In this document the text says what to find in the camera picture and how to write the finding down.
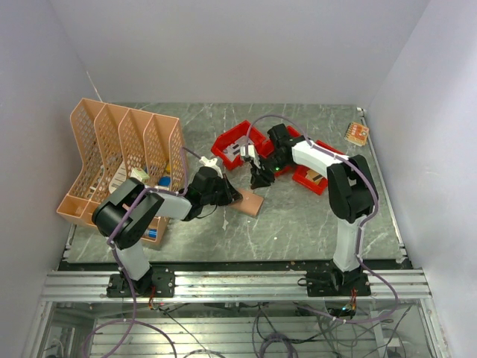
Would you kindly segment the brown leather card holder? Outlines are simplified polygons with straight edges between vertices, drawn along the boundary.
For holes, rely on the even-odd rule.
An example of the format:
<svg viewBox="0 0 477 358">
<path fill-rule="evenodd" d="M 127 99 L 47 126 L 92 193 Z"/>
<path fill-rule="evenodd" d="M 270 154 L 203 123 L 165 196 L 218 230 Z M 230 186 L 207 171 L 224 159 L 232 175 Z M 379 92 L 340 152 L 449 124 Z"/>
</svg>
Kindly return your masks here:
<svg viewBox="0 0 477 358">
<path fill-rule="evenodd" d="M 264 198 L 247 189 L 238 188 L 237 190 L 241 194 L 242 199 L 231 204 L 230 208 L 248 216 L 256 217 L 263 205 Z"/>
</svg>

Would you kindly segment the red bin front pair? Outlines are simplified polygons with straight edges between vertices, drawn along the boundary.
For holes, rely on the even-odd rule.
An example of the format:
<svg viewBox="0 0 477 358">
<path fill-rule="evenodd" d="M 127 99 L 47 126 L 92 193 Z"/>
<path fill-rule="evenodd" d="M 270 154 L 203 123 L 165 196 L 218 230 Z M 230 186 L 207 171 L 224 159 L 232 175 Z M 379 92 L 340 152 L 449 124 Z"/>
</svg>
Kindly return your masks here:
<svg viewBox="0 0 477 358">
<path fill-rule="evenodd" d="M 259 155 L 263 157 L 275 155 L 287 165 L 277 173 L 276 177 L 295 169 L 295 164 L 291 159 L 291 145 L 296 144 L 299 139 L 303 139 L 303 135 L 292 126 L 284 124 L 273 126 L 267 134 L 268 140 L 258 150 Z"/>
</svg>

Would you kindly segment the red bin pair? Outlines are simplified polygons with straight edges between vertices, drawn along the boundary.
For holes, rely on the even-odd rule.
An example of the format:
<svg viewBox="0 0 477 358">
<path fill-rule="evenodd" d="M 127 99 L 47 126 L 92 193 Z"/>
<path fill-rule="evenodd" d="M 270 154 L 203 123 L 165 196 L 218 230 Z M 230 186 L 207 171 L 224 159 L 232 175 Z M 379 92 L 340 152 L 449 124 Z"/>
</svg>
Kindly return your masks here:
<svg viewBox="0 0 477 358">
<path fill-rule="evenodd" d="M 321 141 L 299 141 L 291 147 L 291 162 L 295 167 L 292 179 L 315 194 L 321 195 L 327 188 L 327 169 L 340 163 L 338 157 L 347 155 Z"/>
<path fill-rule="evenodd" d="M 295 169 L 295 164 L 291 159 L 291 145 L 296 144 L 299 139 L 303 139 L 303 135 L 292 126 L 284 124 L 273 126 L 267 134 L 268 140 L 258 150 L 259 155 L 263 157 L 275 155 L 287 165 L 277 173 L 276 177 Z"/>
</svg>

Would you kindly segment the white credit card stack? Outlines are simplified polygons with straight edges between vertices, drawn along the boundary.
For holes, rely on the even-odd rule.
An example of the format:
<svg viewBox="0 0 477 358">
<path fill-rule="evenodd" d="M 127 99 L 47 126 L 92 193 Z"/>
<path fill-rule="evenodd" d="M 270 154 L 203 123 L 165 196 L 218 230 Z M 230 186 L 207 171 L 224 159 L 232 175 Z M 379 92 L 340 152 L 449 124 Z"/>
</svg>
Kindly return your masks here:
<svg viewBox="0 0 477 358">
<path fill-rule="evenodd" d="M 251 139 L 248 139 L 246 136 L 241 136 L 235 142 L 227 145 L 222 153 L 224 157 L 231 162 L 233 162 L 235 159 L 241 160 L 240 147 L 247 144 L 254 145 Z"/>
</svg>

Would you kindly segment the red bin with cards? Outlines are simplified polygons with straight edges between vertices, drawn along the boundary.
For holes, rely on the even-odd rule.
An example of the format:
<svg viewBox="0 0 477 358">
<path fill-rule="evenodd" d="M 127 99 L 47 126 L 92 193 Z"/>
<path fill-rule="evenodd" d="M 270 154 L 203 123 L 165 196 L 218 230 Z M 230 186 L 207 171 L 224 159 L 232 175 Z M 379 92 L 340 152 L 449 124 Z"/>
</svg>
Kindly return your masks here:
<svg viewBox="0 0 477 358">
<path fill-rule="evenodd" d="M 211 152 L 222 160 L 228 171 L 232 171 L 244 163 L 240 156 L 240 147 L 246 144 L 249 127 L 250 123 L 247 120 L 239 123 L 219 135 L 211 147 Z"/>
</svg>

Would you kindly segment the brown item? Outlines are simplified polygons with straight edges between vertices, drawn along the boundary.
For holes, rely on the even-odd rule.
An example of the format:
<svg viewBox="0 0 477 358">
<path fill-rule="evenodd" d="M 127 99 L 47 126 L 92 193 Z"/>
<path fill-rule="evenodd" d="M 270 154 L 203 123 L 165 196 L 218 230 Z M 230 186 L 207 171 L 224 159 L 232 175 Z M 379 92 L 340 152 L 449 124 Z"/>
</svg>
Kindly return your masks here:
<svg viewBox="0 0 477 358">
<path fill-rule="evenodd" d="M 323 176 L 316 171 L 309 169 L 306 172 L 306 179 L 318 185 L 323 180 Z"/>
</svg>

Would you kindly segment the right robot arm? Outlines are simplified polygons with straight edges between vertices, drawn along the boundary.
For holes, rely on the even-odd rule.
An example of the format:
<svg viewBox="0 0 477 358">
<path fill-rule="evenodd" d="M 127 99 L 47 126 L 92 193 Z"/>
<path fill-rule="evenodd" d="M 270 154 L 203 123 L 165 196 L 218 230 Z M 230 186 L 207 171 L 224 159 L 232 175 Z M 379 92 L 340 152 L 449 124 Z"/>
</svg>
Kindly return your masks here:
<svg viewBox="0 0 477 358">
<path fill-rule="evenodd" d="M 331 263 L 306 272 L 298 285 L 306 287 L 310 297 L 368 296 L 361 241 L 364 226 L 376 215 L 379 197 L 366 159 L 330 151 L 304 135 L 292 136 L 284 125 L 273 126 L 268 136 L 274 149 L 266 157 L 250 143 L 241 147 L 242 159 L 251 165 L 251 188 L 270 186 L 286 166 L 304 166 L 326 179 L 329 206 L 338 220 Z"/>
</svg>

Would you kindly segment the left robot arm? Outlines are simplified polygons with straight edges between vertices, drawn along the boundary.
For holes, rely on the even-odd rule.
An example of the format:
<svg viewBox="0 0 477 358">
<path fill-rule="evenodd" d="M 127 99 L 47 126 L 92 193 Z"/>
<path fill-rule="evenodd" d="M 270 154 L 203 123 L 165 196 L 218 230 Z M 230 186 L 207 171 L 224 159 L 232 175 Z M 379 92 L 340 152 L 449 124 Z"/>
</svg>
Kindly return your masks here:
<svg viewBox="0 0 477 358">
<path fill-rule="evenodd" d="M 145 256 L 142 237 L 153 219 L 164 217 L 189 222 L 205 206 L 223 207 L 243 199 L 226 175 L 204 166 L 179 192 L 146 186 L 128 178 L 92 214 L 92 222 L 107 239 L 119 268 L 110 276 L 108 298 L 174 296 L 175 275 L 166 267 L 153 267 Z"/>
</svg>

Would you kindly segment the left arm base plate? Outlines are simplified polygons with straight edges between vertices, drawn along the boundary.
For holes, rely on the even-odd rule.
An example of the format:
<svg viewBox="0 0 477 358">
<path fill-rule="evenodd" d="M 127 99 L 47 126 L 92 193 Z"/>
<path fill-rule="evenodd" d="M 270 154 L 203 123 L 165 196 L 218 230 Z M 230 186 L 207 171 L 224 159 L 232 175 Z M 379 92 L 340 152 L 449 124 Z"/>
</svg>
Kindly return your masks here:
<svg viewBox="0 0 477 358">
<path fill-rule="evenodd" d="M 150 268 L 139 280 L 131 280 L 136 297 L 172 298 L 175 274 L 168 268 Z M 123 273 L 112 274 L 106 289 L 108 298 L 132 298 L 132 289 Z"/>
</svg>

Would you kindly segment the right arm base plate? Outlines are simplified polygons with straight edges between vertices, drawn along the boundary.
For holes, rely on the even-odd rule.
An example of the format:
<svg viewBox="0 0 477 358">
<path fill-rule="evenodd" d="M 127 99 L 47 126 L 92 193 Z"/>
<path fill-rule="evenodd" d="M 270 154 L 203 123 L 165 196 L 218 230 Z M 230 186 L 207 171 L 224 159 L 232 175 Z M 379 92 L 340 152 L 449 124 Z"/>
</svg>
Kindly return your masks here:
<svg viewBox="0 0 477 358">
<path fill-rule="evenodd" d="M 309 297 L 352 297 L 370 296 L 368 276 L 356 269 L 341 272 L 339 270 L 308 271 L 305 277 L 297 281 L 305 287 Z"/>
</svg>

